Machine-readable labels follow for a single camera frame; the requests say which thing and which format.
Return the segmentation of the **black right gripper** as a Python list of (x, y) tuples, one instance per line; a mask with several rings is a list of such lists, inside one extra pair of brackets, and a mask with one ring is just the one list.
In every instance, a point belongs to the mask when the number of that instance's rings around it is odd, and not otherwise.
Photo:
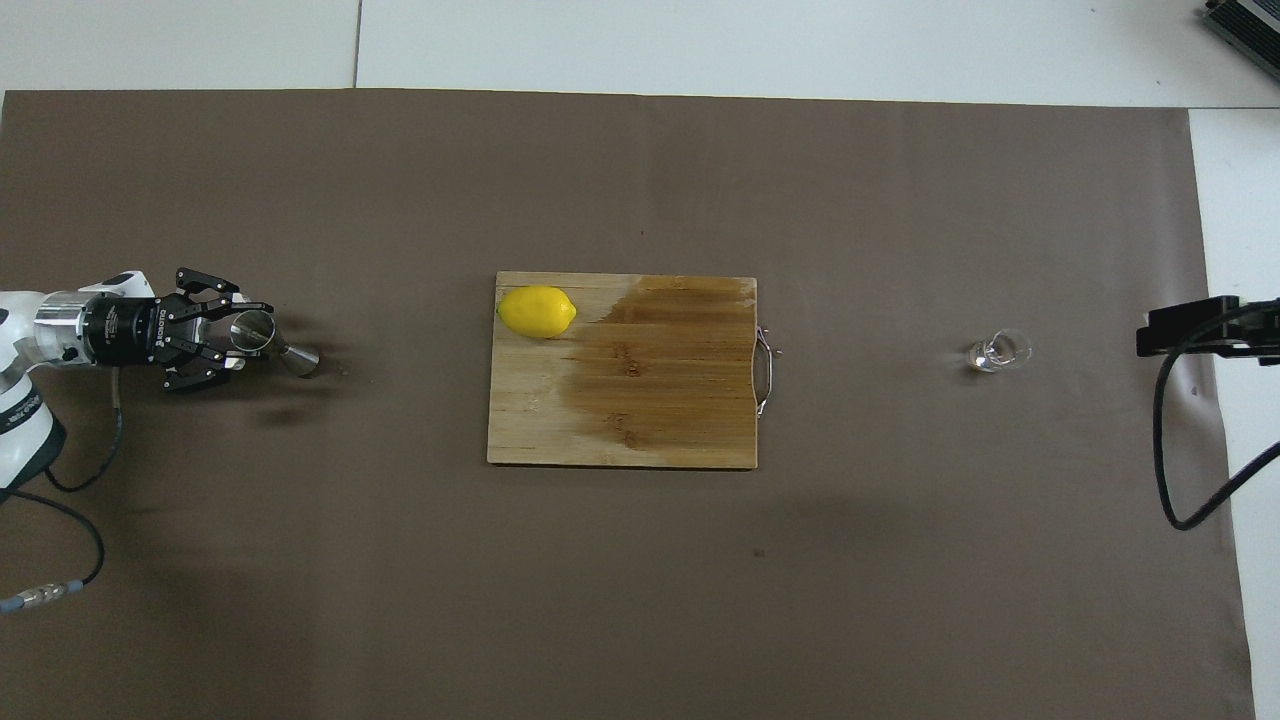
[(1204, 334), (1190, 342), (1188, 354), (1262, 357), (1263, 366), (1277, 366), (1279, 299), (1268, 304), (1263, 319), (1256, 315), (1239, 315), (1226, 320), (1221, 318), (1245, 305), (1238, 296), (1213, 296), (1151, 310), (1146, 314), (1146, 324), (1135, 331), (1135, 355), (1139, 357), (1166, 355), (1194, 328), (1212, 322)]

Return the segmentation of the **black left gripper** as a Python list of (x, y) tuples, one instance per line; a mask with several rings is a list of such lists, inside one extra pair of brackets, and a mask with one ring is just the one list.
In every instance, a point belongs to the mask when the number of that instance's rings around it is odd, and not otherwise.
[[(163, 388), (183, 395), (224, 386), (244, 368), (247, 354), (206, 343), (165, 343), (191, 338), (183, 322), (216, 322), (250, 311), (274, 313), (271, 304), (248, 300), (241, 287), (219, 275), (180, 266), (175, 291), (161, 299), (97, 295), (83, 307), (82, 340), (87, 356), (106, 366), (163, 365)], [(193, 301), (214, 292), (215, 299)]]

